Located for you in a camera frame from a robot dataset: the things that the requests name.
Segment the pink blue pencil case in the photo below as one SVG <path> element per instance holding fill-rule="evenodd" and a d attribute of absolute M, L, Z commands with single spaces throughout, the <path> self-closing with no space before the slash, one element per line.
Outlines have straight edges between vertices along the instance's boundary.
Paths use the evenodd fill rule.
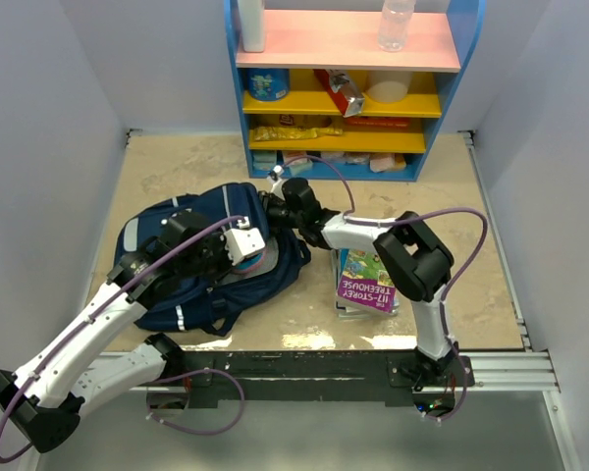
<path fill-rule="evenodd" d="M 247 274 L 247 273 L 256 271 L 264 263 L 265 258 L 266 258 L 266 254 L 261 253 L 261 254 L 255 255 L 251 258 L 248 258 L 246 260 L 243 260 L 240 262 L 240 264 L 236 265 L 233 268 L 233 272 L 236 274 L 242 275 L 242 274 Z"/>

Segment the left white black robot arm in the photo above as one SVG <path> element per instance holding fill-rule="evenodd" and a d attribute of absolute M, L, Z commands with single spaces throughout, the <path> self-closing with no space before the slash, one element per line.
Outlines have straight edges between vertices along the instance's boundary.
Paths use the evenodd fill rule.
<path fill-rule="evenodd" d="M 80 420 L 141 384 L 187 377 L 184 353 L 164 334 L 148 337 L 101 369 L 91 363 L 129 324 L 174 293 L 182 281 L 221 278 L 264 247 L 262 233 L 240 215 L 209 223 L 175 212 L 159 235 L 126 253 L 82 312 L 15 371 L 0 370 L 0 441 L 7 424 L 44 453 L 61 445 Z M 0 452 L 0 463 L 11 462 Z"/>

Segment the navy blue backpack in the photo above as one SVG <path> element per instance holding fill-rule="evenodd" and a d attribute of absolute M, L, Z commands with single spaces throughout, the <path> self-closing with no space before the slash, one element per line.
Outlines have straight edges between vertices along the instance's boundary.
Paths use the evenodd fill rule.
<path fill-rule="evenodd" d="M 246 216 L 266 243 L 261 267 L 247 274 L 233 269 L 214 282 L 205 278 L 182 281 L 176 292 L 149 309 L 135 324 L 151 332 L 200 329 L 223 337 L 241 313 L 263 303 L 292 285 L 311 260 L 306 243 L 292 229 L 272 229 L 252 183 L 226 183 L 201 194 L 184 194 L 163 200 L 133 216 L 119 232 L 114 261 L 159 236 L 163 221 L 178 210 L 192 210 L 212 223 L 232 215 Z"/>

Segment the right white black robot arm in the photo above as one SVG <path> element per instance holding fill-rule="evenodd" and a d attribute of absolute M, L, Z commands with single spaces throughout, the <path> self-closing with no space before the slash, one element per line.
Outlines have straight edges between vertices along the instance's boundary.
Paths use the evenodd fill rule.
<path fill-rule="evenodd" d="M 445 307 L 454 258 L 415 213 L 396 219 L 353 218 L 324 208 L 308 180 L 280 180 L 259 193 L 274 228 L 290 228 L 311 246 L 376 254 L 393 286 L 411 302 L 417 344 L 398 373 L 415 390 L 442 384 L 453 372 L 456 344 Z"/>

